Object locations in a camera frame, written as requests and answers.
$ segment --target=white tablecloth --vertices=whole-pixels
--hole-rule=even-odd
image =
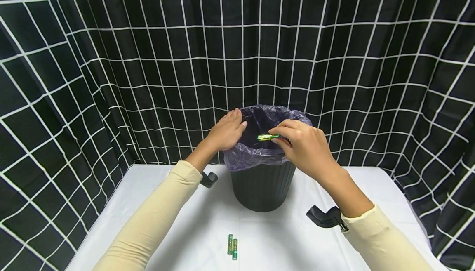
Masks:
[[[171,165],[134,165],[75,255],[68,271],[91,270],[134,211],[168,175]],[[407,200],[379,168],[348,167],[353,179],[419,249],[434,270],[447,270],[430,252],[426,235]],[[210,165],[219,180],[199,186],[146,270],[287,271],[369,270],[339,227],[323,229],[306,217],[312,205],[334,206],[315,181],[296,171],[287,199],[272,212],[253,212],[234,196],[230,172]],[[228,256],[228,234],[238,239],[238,260]]]

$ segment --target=black trash can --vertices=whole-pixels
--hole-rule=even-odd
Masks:
[[[247,128],[237,145],[224,152],[224,162],[231,171],[237,200],[253,211],[269,212],[284,202],[296,167],[280,146],[270,141],[259,142],[257,135],[267,134],[286,119],[311,123],[302,112],[284,106],[255,105],[242,108],[241,112]]]

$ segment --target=beige sleeve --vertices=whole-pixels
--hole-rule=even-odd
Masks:
[[[377,205],[361,217],[347,218],[344,236],[373,271],[429,271],[428,262]]]
[[[145,270],[151,255],[162,243],[202,177],[190,163],[179,161],[126,222],[93,270]]]

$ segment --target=green battery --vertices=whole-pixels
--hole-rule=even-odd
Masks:
[[[228,255],[233,254],[233,235],[228,235]]]
[[[233,239],[233,260],[238,259],[238,240]]]
[[[280,135],[274,135],[274,134],[262,134],[257,136],[258,141],[268,141],[272,140],[273,138],[280,137]]]

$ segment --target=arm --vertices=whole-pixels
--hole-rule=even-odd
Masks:
[[[143,271],[172,227],[180,209],[196,191],[201,172],[219,150],[230,149],[240,139],[247,122],[239,109],[225,115],[197,148],[137,209],[118,233],[94,271]]]
[[[333,158],[322,130],[285,120],[269,130],[297,168],[328,192],[348,227],[344,236],[373,271],[432,270],[404,234],[374,205]]]

